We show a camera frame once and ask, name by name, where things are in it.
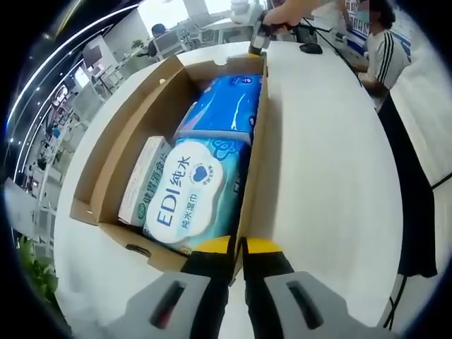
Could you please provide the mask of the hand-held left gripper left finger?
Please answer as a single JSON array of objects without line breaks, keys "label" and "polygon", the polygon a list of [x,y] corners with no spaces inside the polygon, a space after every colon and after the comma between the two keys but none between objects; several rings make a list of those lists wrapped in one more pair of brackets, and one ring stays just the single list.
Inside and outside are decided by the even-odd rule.
[{"label": "hand-held left gripper left finger", "polygon": [[76,338],[219,338],[232,279],[229,254],[195,253],[162,272],[104,235],[72,240]]}]

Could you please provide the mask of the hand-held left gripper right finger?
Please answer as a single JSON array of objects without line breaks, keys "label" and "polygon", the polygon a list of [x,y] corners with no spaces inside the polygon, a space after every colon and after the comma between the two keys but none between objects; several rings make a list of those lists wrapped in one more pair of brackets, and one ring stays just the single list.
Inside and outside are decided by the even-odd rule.
[{"label": "hand-held left gripper right finger", "polygon": [[255,338],[394,338],[349,315],[346,301],[311,274],[295,271],[267,239],[243,238],[245,299]]}]

